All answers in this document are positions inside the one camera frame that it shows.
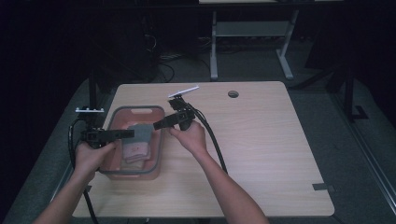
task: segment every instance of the dark floor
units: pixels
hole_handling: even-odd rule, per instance
[[[287,58],[295,75],[294,80],[284,78],[276,58],[275,49],[282,39],[249,41],[253,45],[241,45],[238,48],[243,47],[242,50],[232,53],[224,51],[219,55],[219,82],[277,80],[289,87],[318,72],[304,68],[312,46],[309,41],[293,41],[290,44]],[[175,71],[171,82],[210,81],[208,62],[208,52],[200,54],[198,59],[180,58],[166,62]],[[167,78],[172,75],[169,67],[160,66],[160,69]],[[389,182],[396,185],[395,129],[376,106],[367,88],[358,80],[355,82],[354,103],[362,106],[369,119],[348,122],[339,105],[343,101],[343,90],[336,94],[327,93],[325,86],[328,80],[325,77],[303,90],[289,91],[289,94],[324,182],[332,187],[330,195],[335,214],[332,217],[270,217],[271,223],[396,223],[395,213],[375,181],[370,165],[363,156],[361,142],[356,137],[356,132],[363,136]],[[163,82],[163,76],[157,76],[153,82]],[[100,93],[99,104],[108,108],[113,96],[114,91]],[[30,223],[48,204],[68,165],[65,130],[76,117],[74,109],[88,102],[88,82],[84,81],[59,119],[5,223]],[[145,219],[100,218],[99,221],[144,223]],[[72,223],[92,222],[88,218],[73,218]],[[197,220],[154,218],[149,223],[197,223]],[[225,223],[225,220],[215,218],[210,223]]]

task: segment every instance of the table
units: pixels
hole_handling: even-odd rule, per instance
[[[268,217],[330,216],[334,212],[288,92],[281,82],[208,82],[183,96],[208,120],[229,175]],[[119,86],[104,124],[122,105],[159,105],[174,111],[167,95],[195,83]],[[239,96],[231,98],[229,91]],[[218,160],[207,134],[209,153]],[[110,180],[97,173],[90,196],[99,217],[223,217],[194,157],[168,132],[160,175],[151,181]],[[74,217],[89,217],[82,197]]]
[[[315,2],[340,2],[343,0],[316,0]],[[275,0],[200,0],[200,4],[231,4],[231,3],[274,3]],[[295,9],[287,21],[217,21],[217,12],[213,12],[212,21],[212,49],[210,52],[210,79],[219,77],[216,37],[218,36],[284,36],[285,41],[280,49],[276,50],[283,73],[287,79],[294,79],[286,59],[286,51],[290,43],[294,25],[299,10]]]

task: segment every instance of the forearm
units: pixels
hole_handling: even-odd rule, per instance
[[[86,185],[86,180],[72,176],[35,223],[68,223]]]
[[[224,173],[210,155],[195,158],[202,166],[228,223],[269,223],[256,202]]]

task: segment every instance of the person's right hand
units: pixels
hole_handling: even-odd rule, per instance
[[[180,144],[195,158],[208,154],[206,150],[205,128],[197,121],[193,120],[190,128],[186,131],[169,128],[169,133],[177,138]]]

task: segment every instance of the person's left arm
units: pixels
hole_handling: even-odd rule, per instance
[[[92,149],[87,143],[80,144],[76,152],[75,171],[35,223],[68,223],[95,171],[114,148],[114,143],[98,149]]]

